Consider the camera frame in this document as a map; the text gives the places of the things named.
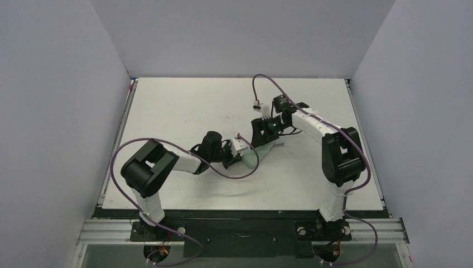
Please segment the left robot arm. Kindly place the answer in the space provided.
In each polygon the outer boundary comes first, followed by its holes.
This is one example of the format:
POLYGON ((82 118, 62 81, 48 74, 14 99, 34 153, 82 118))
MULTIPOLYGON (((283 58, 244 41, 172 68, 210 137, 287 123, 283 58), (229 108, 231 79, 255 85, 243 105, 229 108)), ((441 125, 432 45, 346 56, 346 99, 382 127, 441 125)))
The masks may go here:
POLYGON ((209 164, 220 163, 227 169, 242 160, 233 150, 231 140, 223 140, 220 133, 209 131, 201 143, 189 152, 172 151, 156 140, 147 141, 122 166, 120 175, 132 189, 141 208, 144 223, 155 227, 165 217, 159 190, 172 171, 199 175, 209 169, 209 164))

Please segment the mint green umbrella case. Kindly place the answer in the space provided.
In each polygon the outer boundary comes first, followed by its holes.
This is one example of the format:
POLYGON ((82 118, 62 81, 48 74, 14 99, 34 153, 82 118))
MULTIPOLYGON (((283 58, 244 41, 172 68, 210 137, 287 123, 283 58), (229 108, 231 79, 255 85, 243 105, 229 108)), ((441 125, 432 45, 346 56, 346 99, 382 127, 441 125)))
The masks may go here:
POLYGON ((255 169, 258 163, 276 147, 284 146, 284 143, 271 142, 263 146, 256 147, 256 152, 249 149, 242 153, 241 162, 246 168, 255 169))

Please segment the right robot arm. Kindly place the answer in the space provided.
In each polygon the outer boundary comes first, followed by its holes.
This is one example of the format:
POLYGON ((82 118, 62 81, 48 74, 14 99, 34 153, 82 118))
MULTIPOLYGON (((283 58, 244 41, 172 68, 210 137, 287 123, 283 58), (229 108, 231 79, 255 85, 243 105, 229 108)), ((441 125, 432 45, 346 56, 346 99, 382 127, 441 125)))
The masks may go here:
POLYGON ((342 219, 346 191, 353 187, 366 169, 358 131, 353 127, 332 125, 306 103, 292 104, 283 95, 273 98, 270 106, 255 100, 253 109, 261 115, 251 121, 253 147, 258 148, 279 139, 287 128, 302 131, 321 146, 321 166, 327 183, 319 212, 325 222, 342 219))

